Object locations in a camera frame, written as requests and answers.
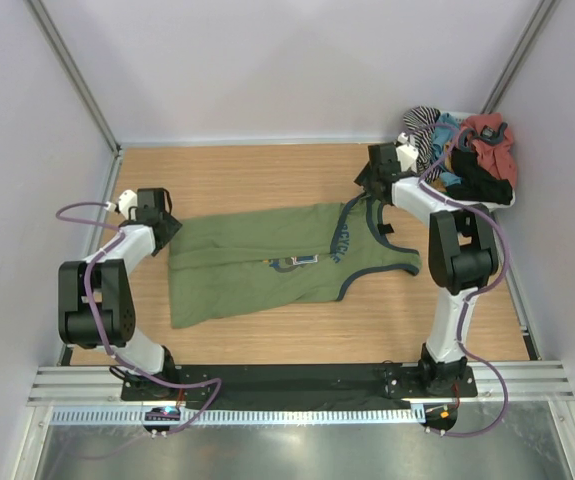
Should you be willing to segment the green tank top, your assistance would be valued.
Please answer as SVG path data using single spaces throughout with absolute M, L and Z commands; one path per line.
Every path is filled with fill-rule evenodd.
M 383 208 L 360 194 L 347 202 L 187 220 L 169 245 L 172 326 L 340 301 L 355 280 L 373 273 L 417 275 L 419 252 L 389 242 Z

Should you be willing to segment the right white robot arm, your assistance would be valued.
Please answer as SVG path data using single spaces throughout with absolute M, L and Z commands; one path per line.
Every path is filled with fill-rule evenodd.
M 446 397 L 467 380 L 464 346 L 477 296 L 498 270 L 498 251 L 486 207 L 454 202 L 419 179 L 403 166 L 407 147 L 370 145 L 355 183 L 429 229 L 428 267 L 439 295 L 430 335 L 412 374 L 412 391 Z

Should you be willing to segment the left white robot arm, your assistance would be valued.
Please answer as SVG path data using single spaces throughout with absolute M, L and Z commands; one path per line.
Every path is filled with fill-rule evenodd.
M 112 239 L 87 257 L 58 270 L 58 333 L 67 346 L 101 350 L 116 362 L 110 372 L 128 388 L 159 400 L 181 388 L 169 349 L 137 327 L 129 275 L 158 255 L 182 224 L 172 215 L 163 187 L 124 191 L 116 201 L 83 201 L 62 207 L 56 218 L 109 229 Z

